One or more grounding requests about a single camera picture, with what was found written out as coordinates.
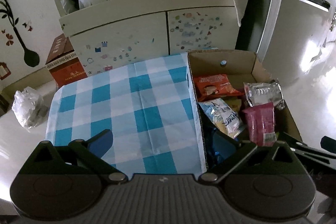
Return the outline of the white blue snack bag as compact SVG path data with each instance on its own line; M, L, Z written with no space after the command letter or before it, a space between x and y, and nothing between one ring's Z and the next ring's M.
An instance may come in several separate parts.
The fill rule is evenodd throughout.
M243 128L242 120L221 98L199 102L198 105L220 132L232 139L241 133Z

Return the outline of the yellow black label snack packet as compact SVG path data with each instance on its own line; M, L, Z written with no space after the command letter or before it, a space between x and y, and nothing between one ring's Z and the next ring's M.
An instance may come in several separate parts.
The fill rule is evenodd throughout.
M236 113L238 113L242 107L241 99L228 99L225 103Z

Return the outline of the pink snack bag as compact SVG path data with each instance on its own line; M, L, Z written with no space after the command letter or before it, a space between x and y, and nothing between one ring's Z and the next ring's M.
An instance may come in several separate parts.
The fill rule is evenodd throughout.
M247 121L249 139L258 146L272 146L276 140L274 105L272 102L243 110Z

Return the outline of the orange snack bag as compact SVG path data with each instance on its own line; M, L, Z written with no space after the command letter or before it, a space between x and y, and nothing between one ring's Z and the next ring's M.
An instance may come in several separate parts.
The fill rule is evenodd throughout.
M230 83L228 76L218 74L193 78L199 102L209 101L221 97L237 97L243 93L236 90Z

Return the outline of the silver foil snack bag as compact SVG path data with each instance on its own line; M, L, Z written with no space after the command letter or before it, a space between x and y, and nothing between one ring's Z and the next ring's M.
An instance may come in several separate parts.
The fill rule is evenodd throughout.
M247 102L251 107L272 103L278 110L285 108L282 88L277 80L269 83L244 83Z

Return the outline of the blue checkered tablecloth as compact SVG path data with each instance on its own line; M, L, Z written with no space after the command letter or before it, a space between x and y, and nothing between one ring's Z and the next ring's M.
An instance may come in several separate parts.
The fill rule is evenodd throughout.
M159 57L60 88L46 138L54 145L113 133L103 160L127 176L205 171L187 84L187 55Z

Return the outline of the crumpled white plastic bag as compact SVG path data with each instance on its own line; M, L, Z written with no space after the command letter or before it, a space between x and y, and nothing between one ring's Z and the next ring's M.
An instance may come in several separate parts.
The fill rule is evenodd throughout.
M11 109L19 124L27 130L40 125L48 111L43 97L31 87L15 92Z

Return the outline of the cardboard box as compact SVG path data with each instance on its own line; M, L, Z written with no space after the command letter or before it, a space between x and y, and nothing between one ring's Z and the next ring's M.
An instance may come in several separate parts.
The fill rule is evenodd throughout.
M248 107L245 83L269 83L270 74L263 68L256 53L240 50L194 50L187 54L187 84L197 133L201 170L213 166L217 157L213 151L212 130L216 125L199 106L201 102L221 98L235 112L241 125L221 125L232 138L247 139L245 117Z

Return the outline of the red brown carton box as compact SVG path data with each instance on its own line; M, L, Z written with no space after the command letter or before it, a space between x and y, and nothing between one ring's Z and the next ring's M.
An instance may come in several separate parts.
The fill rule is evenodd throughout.
M87 78L69 38L64 34L54 39L46 60L46 68L58 88Z

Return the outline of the silver refrigerator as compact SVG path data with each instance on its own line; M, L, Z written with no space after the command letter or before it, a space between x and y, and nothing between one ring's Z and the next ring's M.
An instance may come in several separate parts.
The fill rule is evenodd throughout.
M288 85L307 73L330 31L335 0L270 0L257 55Z

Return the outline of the white sideboard cabinet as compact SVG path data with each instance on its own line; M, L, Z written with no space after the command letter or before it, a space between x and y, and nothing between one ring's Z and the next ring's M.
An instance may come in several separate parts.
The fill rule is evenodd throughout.
M189 50L236 46L234 0L110 0L68 12L60 25L87 75Z

